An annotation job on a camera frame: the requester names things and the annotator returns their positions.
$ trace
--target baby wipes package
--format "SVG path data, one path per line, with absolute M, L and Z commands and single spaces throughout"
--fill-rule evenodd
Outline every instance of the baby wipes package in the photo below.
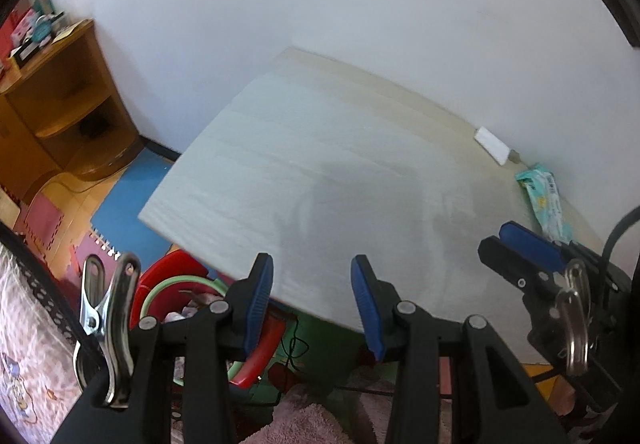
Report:
M 542 164 L 516 173 L 516 180 L 527 191 L 543 234 L 551 241 L 571 241 L 571 227 L 562 219 L 560 195 L 554 175 Z

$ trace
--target wooden cabinet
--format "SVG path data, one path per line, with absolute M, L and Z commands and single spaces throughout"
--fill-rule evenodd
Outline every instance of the wooden cabinet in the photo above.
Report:
M 0 96 L 0 182 L 30 202 L 60 166 L 31 135 L 6 97 Z
M 0 83 L 0 182 L 30 202 L 67 171 L 96 181 L 142 149 L 86 20 Z

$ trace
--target cartoon character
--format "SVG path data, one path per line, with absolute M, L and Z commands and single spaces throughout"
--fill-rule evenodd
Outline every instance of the cartoon character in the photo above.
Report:
M 47 397 L 49 397 L 51 400 L 60 400 L 60 398 L 56 395 L 56 392 L 54 392 L 52 389 L 45 387 L 46 392 L 47 392 Z
M 36 424 L 38 416 L 33 409 L 33 398 L 24 386 L 20 376 L 20 364 L 2 353 L 2 366 L 7 384 L 7 395 L 13 401 L 17 415 L 27 424 Z

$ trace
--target pink rug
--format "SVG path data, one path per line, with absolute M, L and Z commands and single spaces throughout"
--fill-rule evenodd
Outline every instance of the pink rug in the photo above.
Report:
M 29 234 L 46 250 L 51 248 L 63 218 L 60 211 L 43 194 L 36 195 L 29 206 L 25 223 Z

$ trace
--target metal spring clamp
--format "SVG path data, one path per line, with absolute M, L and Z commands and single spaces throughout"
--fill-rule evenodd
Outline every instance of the metal spring clamp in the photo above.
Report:
M 566 372 L 581 376 L 588 368 L 591 291 L 584 262 L 571 260 L 564 269 L 567 287 L 556 296 L 556 309 L 564 325 Z
M 109 370 L 109 389 L 104 403 L 126 408 L 129 400 L 133 358 L 129 349 L 129 315 L 140 277 L 140 261 L 132 253 L 120 256 L 109 288 L 105 292 L 104 265 L 91 254 L 82 268 L 80 324 L 100 345 Z M 74 371 L 80 388 L 87 380 L 80 355 L 80 342 L 74 351 Z

